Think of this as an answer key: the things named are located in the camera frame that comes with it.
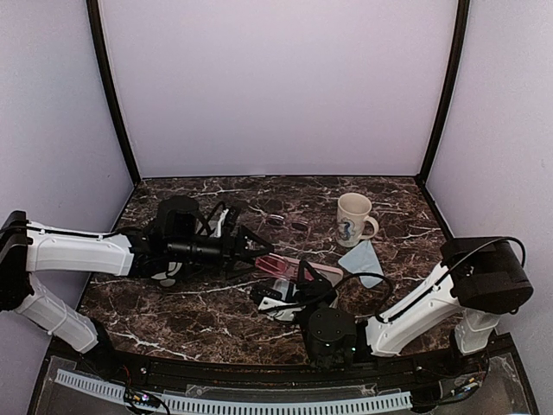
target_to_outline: logo on mug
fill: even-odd
[[[342,240],[350,240],[355,234],[355,224],[348,218],[344,218],[338,223],[338,236]]]

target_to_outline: dark marble countertop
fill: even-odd
[[[347,252],[334,241],[336,203],[346,192],[371,199],[380,224],[372,240],[385,275],[396,284],[394,304],[428,276],[440,259],[445,239],[412,178],[407,177],[221,177],[151,179],[138,185],[119,227],[143,227],[157,203],[188,195],[207,214],[217,201],[240,203],[240,222],[252,230],[266,214],[307,220],[305,240],[294,233],[261,234],[276,253],[337,266]],[[104,323],[117,349],[178,360],[243,364],[297,364],[306,361],[299,330],[259,315],[248,297],[251,276],[227,281],[204,272],[163,288],[150,279],[93,275],[80,311]],[[365,289],[350,280],[340,288],[338,307],[356,316],[374,312],[385,286]],[[448,346],[454,316],[416,338],[402,352],[414,354]]]

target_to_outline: marble surface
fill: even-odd
[[[119,227],[143,227],[155,217],[157,203],[172,195],[196,198],[204,214],[217,201],[243,207],[240,223],[257,230],[266,214],[307,220],[311,233],[273,230],[276,253],[337,266],[347,252],[334,241],[338,197],[359,192],[372,200],[380,224],[372,240],[387,277],[396,284],[389,305],[406,296],[441,259],[445,241],[412,178],[406,177],[221,177],[151,179],[131,197]],[[299,330],[269,321],[248,297],[258,278],[231,281],[204,271],[163,288],[149,279],[94,275],[80,311],[107,327],[116,348],[177,360],[243,364],[299,364],[307,361]],[[385,286],[365,289],[350,280],[340,289],[339,308],[359,318],[374,312]],[[454,316],[421,335],[403,354],[448,345]]]

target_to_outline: light blue napkin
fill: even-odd
[[[378,262],[377,253],[374,252],[370,240],[361,241],[350,252],[340,258],[338,264],[352,274],[356,272],[374,272],[378,275],[384,275]],[[380,278],[376,277],[361,277],[360,280],[366,288],[372,288],[382,282]]]

